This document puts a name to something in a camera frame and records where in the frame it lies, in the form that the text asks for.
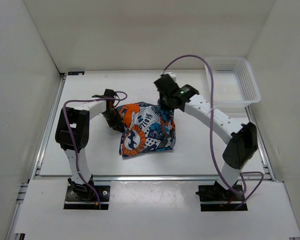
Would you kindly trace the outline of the colourful patterned shorts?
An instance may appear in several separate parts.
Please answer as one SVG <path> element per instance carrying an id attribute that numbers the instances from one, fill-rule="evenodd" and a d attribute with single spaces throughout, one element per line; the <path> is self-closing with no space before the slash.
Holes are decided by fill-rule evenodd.
<path id="1" fill-rule="evenodd" d="M 129 103 L 119 106 L 117 110 L 124 127 L 119 145 L 122 158 L 174 149 L 174 111 L 163 109 L 160 101 L 156 105 L 143 101 Z"/>

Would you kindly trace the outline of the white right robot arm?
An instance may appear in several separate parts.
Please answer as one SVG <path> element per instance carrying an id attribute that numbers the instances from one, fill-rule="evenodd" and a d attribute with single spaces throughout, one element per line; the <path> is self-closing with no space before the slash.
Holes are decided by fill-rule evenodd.
<path id="1" fill-rule="evenodd" d="M 226 144 L 222 154 L 224 164 L 217 168 L 214 193 L 220 200 L 228 199 L 232 193 L 243 195 L 234 189 L 242 169 L 258 150 L 257 127 L 249 122 L 231 119 L 224 112 L 213 109 L 211 104 L 189 84 L 179 87 L 169 74 L 163 74 L 154 82 L 161 105 L 167 110 L 179 109 L 209 127 L 209 142 L 217 134 Z"/>

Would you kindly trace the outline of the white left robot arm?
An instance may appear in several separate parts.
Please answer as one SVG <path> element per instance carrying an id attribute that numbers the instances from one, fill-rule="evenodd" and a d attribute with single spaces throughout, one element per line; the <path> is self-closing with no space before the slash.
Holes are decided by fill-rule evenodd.
<path id="1" fill-rule="evenodd" d="M 115 102 L 119 103 L 127 97 L 123 91 L 106 89 L 102 95 L 95 94 L 87 100 L 67 100 L 61 108 L 55 141 L 64 150 L 69 162 L 69 185 L 83 200 L 93 198 L 96 191 L 85 150 L 90 136 L 90 121 L 102 115 L 111 129 L 124 132 L 123 119 Z"/>

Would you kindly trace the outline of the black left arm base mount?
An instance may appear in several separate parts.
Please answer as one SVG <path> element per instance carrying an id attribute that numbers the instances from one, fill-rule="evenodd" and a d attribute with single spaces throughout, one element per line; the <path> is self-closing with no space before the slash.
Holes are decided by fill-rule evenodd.
<path id="1" fill-rule="evenodd" d="M 63 209 L 64 210 L 108 210 L 111 186 L 95 185 L 100 203 L 93 190 L 88 190 L 87 194 L 74 191 L 70 185 L 67 186 Z"/>

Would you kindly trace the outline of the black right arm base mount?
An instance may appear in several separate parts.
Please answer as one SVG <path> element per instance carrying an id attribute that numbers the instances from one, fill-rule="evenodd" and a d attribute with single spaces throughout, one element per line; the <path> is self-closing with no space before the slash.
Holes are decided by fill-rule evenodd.
<path id="1" fill-rule="evenodd" d="M 216 185 L 199 185 L 195 194 L 199 197 L 202 212 L 248 211 L 244 195 L 223 191 Z"/>

